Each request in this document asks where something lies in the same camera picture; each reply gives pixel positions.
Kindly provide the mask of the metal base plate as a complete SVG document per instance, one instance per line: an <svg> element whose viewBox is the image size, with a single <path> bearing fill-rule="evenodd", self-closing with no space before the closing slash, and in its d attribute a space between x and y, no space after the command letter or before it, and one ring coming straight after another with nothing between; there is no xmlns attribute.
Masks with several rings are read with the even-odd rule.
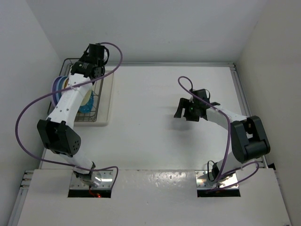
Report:
<svg viewBox="0 0 301 226"><path fill-rule="evenodd" d="M70 182L70 189L73 190L108 190L113 184L113 171L102 170L89 174L79 174L73 172Z"/></svg>
<svg viewBox="0 0 301 226"><path fill-rule="evenodd" d="M238 189L238 179L236 173L226 176L219 182L211 182L208 179L206 170L195 171L196 187L199 191L212 190L212 189Z"/></svg>

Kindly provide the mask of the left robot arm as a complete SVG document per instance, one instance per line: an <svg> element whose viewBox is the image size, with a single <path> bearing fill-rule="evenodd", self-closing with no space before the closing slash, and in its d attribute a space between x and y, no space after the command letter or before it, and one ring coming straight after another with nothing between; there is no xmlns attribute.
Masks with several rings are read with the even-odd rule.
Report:
<svg viewBox="0 0 301 226"><path fill-rule="evenodd" d="M37 129L43 145L73 166L77 178L92 186L95 164L80 150L81 138L73 130L75 118L93 79L104 74L107 48L90 44L83 56L72 66L67 88L46 120L39 120Z"/></svg>

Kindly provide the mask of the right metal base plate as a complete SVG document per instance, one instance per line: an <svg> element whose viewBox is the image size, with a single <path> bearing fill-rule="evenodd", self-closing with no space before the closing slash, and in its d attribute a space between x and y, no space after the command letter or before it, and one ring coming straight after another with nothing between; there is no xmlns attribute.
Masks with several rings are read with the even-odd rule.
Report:
<svg viewBox="0 0 301 226"><path fill-rule="evenodd" d="M212 189L238 189L238 179L236 173L226 176L219 182L211 182L208 179L206 170L195 171L196 187L199 191L212 190Z"/></svg>

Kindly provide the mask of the yellow dotted plate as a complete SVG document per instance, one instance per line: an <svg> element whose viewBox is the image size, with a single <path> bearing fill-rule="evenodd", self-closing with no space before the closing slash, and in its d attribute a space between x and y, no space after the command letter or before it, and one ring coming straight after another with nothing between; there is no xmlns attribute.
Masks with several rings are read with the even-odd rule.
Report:
<svg viewBox="0 0 301 226"><path fill-rule="evenodd" d="M66 80L64 81L64 87L63 87L64 89L67 87L68 82L69 82L69 78L67 77Z"/></svg>

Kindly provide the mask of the teal dotted plate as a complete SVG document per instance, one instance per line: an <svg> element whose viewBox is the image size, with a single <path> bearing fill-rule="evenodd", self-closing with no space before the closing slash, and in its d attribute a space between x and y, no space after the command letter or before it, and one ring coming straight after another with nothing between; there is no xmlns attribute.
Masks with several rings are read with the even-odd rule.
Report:
<svg viewBox="0 0 301 226"><path fill-rule="evenodd" d="M92 92L88 102L85 105L79 107L79 112L80 113L91 112L91 110L93 108L93 104L94 104L94 93Z"/></svg>

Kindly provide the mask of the cream drip tray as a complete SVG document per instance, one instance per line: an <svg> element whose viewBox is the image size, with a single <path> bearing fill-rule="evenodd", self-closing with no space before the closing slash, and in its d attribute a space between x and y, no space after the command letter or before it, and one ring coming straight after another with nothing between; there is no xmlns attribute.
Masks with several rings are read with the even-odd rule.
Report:
<svg viewBox="0 0 301 226"><path fill-rule="evenodd" d="M103 80L103 87L98 107L98 115L96 122L74 123L76 127L102 127L109 123L110 110L113 98L114 74L107 76Z"/></svg>

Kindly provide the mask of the light blue plate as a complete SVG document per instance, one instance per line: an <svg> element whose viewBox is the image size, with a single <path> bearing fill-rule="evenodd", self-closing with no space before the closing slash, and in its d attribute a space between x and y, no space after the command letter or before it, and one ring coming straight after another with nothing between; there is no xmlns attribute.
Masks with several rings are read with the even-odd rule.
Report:
<svg viewBox="0 0 301 226"><path fill-rule="evenodd" d="M57 90L62 90L63 89L63 87L64 87L64 83L65 83L65 81L67 80L67 76L61 76L61 78L60 78L60 80L59 80L59 82L58 82L58 84L57 84L57 87L56 87L56 89ZM60 98L61 98L61 96L62 96L62 93L61 92L58 92L58 93L56 93L56 100L57 100L57 102L59 102L59 100L60 100Z"/></svg>

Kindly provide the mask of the purple plate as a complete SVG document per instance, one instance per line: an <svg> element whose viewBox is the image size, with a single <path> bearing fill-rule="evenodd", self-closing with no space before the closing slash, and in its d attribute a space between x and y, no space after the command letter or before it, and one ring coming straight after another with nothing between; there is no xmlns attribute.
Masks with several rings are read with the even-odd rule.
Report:
<svg viewBox="0 0 301 226"><path fill-rule="evenodd" d="M57 83L59 82L60 78L61 78L60 76L56 77L55 80L53 81L53 83L51 85L51 92L55 92L56 91L56 86L57 86ZM57 104L55 94L51 95L51 103L52 103L53 107L55 107L56 104Z"/></svg>

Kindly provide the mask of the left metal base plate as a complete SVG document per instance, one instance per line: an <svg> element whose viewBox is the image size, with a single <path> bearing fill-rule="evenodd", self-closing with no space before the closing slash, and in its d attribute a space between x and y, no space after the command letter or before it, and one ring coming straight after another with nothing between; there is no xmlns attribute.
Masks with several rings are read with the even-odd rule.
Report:
<svg viewBox="0 0 301 226"><path fill-rule="evenodd" d="M73 190L108 190L113 184L113 171L102 170L89 174L79 174L73 172L70 182L70 189Z"/></svg>

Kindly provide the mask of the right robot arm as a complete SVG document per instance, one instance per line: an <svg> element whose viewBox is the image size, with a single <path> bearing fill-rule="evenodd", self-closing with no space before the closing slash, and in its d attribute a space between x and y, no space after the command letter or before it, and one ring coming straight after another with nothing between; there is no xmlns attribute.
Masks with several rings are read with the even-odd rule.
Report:
<svg viewBox="0 0 301 226"><path fill-rule="evenodd" d="M191 98L180 98L174 118L187 121L200 119L213 122L226 129L227 144L224 158L212 165L208 178L218 182L228 174L270 152L270 144L263 123L258 116L239 115L210 102L206 89L189 90Z"/></svg>

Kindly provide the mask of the cream green plate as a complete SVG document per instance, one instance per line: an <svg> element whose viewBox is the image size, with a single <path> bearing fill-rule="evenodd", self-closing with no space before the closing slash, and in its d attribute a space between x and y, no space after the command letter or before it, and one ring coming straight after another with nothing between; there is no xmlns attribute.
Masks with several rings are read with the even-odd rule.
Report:
<svg viewBox="0 0 301 226"><path fill-rule="evenodd" d="M91 94L92 94L92 90L89 89L88 92L85 94L80 106L84 106L88 103L88 101L90 100Z"/></svg>

